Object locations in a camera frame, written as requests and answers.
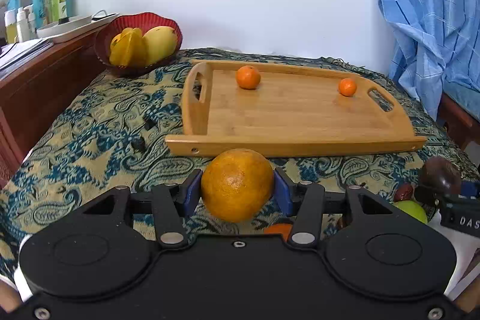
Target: small orange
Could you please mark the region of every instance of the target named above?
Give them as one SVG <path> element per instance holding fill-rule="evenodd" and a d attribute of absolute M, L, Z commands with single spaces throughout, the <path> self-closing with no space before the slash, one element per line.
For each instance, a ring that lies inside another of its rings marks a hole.
<path fill-rule="evenodd" d="M 237 84 L 241 88 L 247 90 L 254 90 L 260 83 L 260 78 L 260 72 L 258 72 L 258 69 L 251 65 L 244 65 L 239 68 L 235 74 Z"/>
<path fill-rule="evenodd" d="M 357 84 L 353 79 L 346 77 L 345 79 L 340 80 L 338 91 L 345 97 L 352 97 L 355 94 L 355 91 L 357 91 Z"/>
<path fill-rule="evenodd" d="M 270 227 L 267 227 L 263 230 L 264 234 L 282 234 L 283 240 L 287 241 L 289 239 L 290 231 L 292 230 L 292 224 L 279 223 L 274 224 Z"/>

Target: bottle label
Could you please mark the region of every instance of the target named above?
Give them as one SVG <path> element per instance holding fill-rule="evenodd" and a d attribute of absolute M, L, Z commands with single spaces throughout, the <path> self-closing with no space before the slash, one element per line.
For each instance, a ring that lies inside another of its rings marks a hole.
<path fill-rule="evenodd" d="M 67 0 L 58 0 L 58 18 L 67 17 Z"/>

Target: white bottle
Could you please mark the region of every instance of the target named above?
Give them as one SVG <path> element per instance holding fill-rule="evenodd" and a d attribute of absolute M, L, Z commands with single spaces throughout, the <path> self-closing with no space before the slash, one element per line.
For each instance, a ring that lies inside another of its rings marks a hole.
<path fill-rule="evenodd" d="M 35 21 L 35 13 L 33 12 L 33 5 L 25 6 L 23 10 L 28 11 L 28 30 L 30 31 L 30 40 L 37 38 L 37 22 Z"/>
<path fill-rule="evenodd" d="M 30 30 L 28 29 L 27 16 L 23 7 L 18 8 L 17 13 L 17 34 L 18 42 L 23 43 L 30 39 Z"/>

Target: wooden furniture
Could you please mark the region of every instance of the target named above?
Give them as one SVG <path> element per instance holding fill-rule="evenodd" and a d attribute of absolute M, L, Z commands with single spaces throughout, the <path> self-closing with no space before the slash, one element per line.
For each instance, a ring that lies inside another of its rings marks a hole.
<path fill-rule="evenodd" d="M 438 117 L 445 121 L 448 135 L 464 150 L 470 141 L 480 144 L 480 123 L 443 93 Z"/>
<path fill-rule="evenodd" d="M 0 185 L 3 187 L 57 116 L 105 68 L 97 31 L 56 44 L 0 80 Z"/>
<path fill-rule="evenodd" d="M 216 156 L 250 148 L 265 156 L 335 156 L 413 151 L 426 138 L 415 136 L 409 117 L 383 87 L 358 74 L 272 63 L 193 61 L 182 95 L 184 135 L 168 135 L 170 151 L 182 156 Z M 237 86 L 235 72 L 254 65 L 256 90 Z M 353 97 L 338 93 L 351 77 Z M 199 99 L 194 86 L 199 83 Z M 384 111 L 370 93 L 392 106 Z"/>

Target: paisley pattern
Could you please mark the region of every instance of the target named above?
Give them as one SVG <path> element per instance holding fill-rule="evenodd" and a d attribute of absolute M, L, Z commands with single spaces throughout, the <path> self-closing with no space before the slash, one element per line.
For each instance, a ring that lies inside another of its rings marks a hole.
<path fill-rule="evenodd" d="M 417 152 L 270 160 L 294 181 L 321 182 L 330 191 L 342 191 L 345 185 L 365 184 L 370 191 L 391 200 L 400 184 L 417 182 L 418 169 L 433 155 L 442 155 L 456 164 L 464 179 L 479 178 L 465 153 L 424 113 L 420 103 L 400 92 L 383 75 L 333 58 L 247 55 L 212 48 L 185 50 L 174 64 L 137 79 L 100 74 L 55 120 L 0 193 L 2 274 L 12 276 L 18 243 L 25 234 L 35 233 L 113 186 L 126 184 L 136 192 L 149 191 L 152 185 L 181 182 L 194 168 L 206 167 L 210 159 L 172 156 L 164 141 L 169 133 L 182 133 L 179 103 L 185 77 L 191 69 L 189 60 L 193 58 L 357 72 L 392 93 L 410 116 L 417 134 L 428 137 L 425 147 Z M 157 127 L 145 130 L 144 115 L 155 119 Z M 147 145 L 143 154 L 134 151 L 130 144 L 139 136 Z M 335 232 L 337 218 L 325 216 L 325 234 Z M 200 202 L 195 215 L 184 224 L 190 234 L 243 234 L 261 233 L 268 225 L 285 219 L 272 199 L 253 220 L 239 224 L 214 218 Z M 134 229 L 154 238 L 152 216 L 136 216 Z"/>

